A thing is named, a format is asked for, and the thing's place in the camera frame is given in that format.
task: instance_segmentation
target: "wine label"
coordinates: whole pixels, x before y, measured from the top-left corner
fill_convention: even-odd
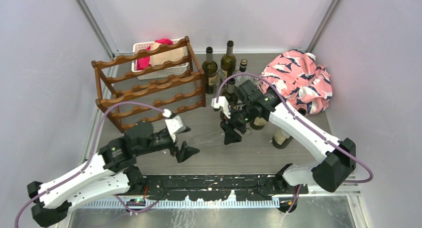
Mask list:
[[[217,73],[212,77],[208,77],[208,84],[211,86],[214,84],[214,80],[217,78]]]
[[[254,125],[256,126],[264,126],[267,123],[267,120],[261,118],[261,117],[257,117],[255,119],[255,121],[253,122]]]
[[[276,143],[282,144],[284,140],[290,137],[290,134],[288,134],[286,131],[284,131],[281,128],[278,128],[276,133],[274,134],[274,139],[276,140]]]

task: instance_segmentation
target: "beige cloth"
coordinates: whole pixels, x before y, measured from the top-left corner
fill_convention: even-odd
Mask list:
[[[154,42],[151,45],[151,50],[155,50],[158,48],[158,46],[160,46],[160,43]],[[164,62],[170,60],[170,61],[178,61],[180,59],[183,58],[183,56],[185,56],[185,52],[183,51],[183,47],[182,48],[178,48],[178,49],[174,49],[174,50],[170,50],[167,52],[163,52],[160,54],[156,54],[156,55],[152,55],[149,57],[149,64],[154,66],[154,65],[162,65],[164,64]]]

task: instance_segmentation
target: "gray wall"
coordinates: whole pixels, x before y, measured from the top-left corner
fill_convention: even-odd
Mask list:
[[[331,0],[89,0],[120,52],[134,43],[188,35],[195,51],[306,49]]]
[[[343,0],[315,50],[332,74],[331,130],[374,171],[360,188],[376,228],[421,220],[421,15],[421,0]]]
[[[0,0],[0,227],[26,185],[78,165],[96,96],[91,60],[107,56],[74,0]],[[38,227],[27,209],[21,228]]]

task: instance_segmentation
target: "gray table surface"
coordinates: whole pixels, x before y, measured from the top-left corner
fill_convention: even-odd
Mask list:
[[[260,73],[265,66],[278,54],[236,54],[238,61],[248,59],[248,72]],[[202,63],[205,55],[197,55]],[[219,64],[221,55],[214,55]],[[117,76],[123,75],[130,70],[130,63],[120,65]],[[117,83],[117,90],[127,90],[133,85],[148,83],[137,78]],[[194,84],[175,87],[164,92],[155,93],[137,102],[151,104],[157,99],[169,99],[176,93],[188,93],[195,89]],[[267,124],[260,131],[252,130],[251,134],[243,136],[243,141],[229,146],[221,146],[222,137],[219,128],[219,115],[210,107],[212,96],[207,96],[207,107],[195,109],[181,114],[187,126],[192,131],[180,134],[179,143],[187,140],[188,143],[203,141],[198,148],[199,154],[194,155],[187,161],[178,164],[168,151],[160,151],[137,159],[137,166],[144,175],[147,174],[274,174],[287,163],[306,163],[314,161],[311,154],[297,141],[293,140],[285,149],[279,150],[272,146],[271,139],[276,130],[272,124]],[[193,105],[200,98],[177,102],[166,106],[175,110],[182,105]],[[122,107],[120,110],[127,111],[131,106]],[[146,116],[156,116],[155,111],[148,111],[123,120],[124,123],[136,122]],[[330,132],[324,113],[308,116],[308,119],[326,132]],[[164,128],[164,122],[154,122],[154,130]],[[99,146],[106,145],[110,140],[120,137],[122,134],[106,120],[101,132]],[[303,197],[299,199],[299,205],[294,213],[287,218],[277,209],[169,209],[152,210],[150,212],[133,217],[120,217],[126,214],[122,210],[76,210],[69,227],[157,227],[157,228],[205,228],[205,227],[228,227],[228,228],[353,228],[350,208],[346,197]]]
[[[237,60],[248,59],[248,72],[260,73],[265,66],[271,62],[278,54],[236,54]],[[200,63],[205,59],[205,55],[197,55]],[[219,63],[221,55],[215,55],[214,59]],[[130,70],[130,63],[120,65],[117,76],[123,75]],[[117,90],[127,90],[134,85],[149,83],[140,81],[137,78],[125,82],[116,83]],[[176,93],[188,93],[195,89],[193,83],[168,89],[159,93],[151,94],[134,100],[137,102],[151,104],[157,99],[169,99]],[[170,110],[175,110],[179,106],[193,105],[199,101],[199,96],[192,97],[174,104],[165,106]],[[207,95],[207,107],[198,108],[186,113],[181,117],[185,124],[192,128],[192,131],[178,136],[179,144],[182,141],[200,136],[208,139],[207,134],[222,131],[219,127],[219,114],[210,107],[211,95]],[[120,111],[124,112],[131,106],[123,106]],[[156,116],[158,112],[147,111],[123,119],[123,123],[133,123],[143,117]],[[310,115],[308,118],[326,132],[330,132],[324,113]],[[159,131],[164,128],[164,121],[154,122],[154,130]],[[137,166],[143,174],[252,174],[252,173],[276,173],[287,163],[306,163],[313,161],[311,154],[297,141],[293,140],[288,147],[283,150],[276,149],[271,144],[276,127],[270,123],[260,131],[252,130],[252,134],[244,135],[240,143],[220,146],[222,140],[215,140],[205,147],[198,147],[200,153],[194,155],[187,161],[178,164],[174,157],[167,151],[150,153],[140,156],[137,159]],[[114,125],[106,120],[100,136],[98,147],[106,145],[111,139],[122,134]]]

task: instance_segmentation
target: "pink patterned fabric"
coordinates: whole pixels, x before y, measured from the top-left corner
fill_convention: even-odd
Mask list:
[[[330,74],[315,64],[315,56],[298,50],[287,51],[267,65],[261,76],[275,85],[278,92],[296,109],[317,114],[328,107],[332,97]],[[263,93],[268,85],[260,85]]]

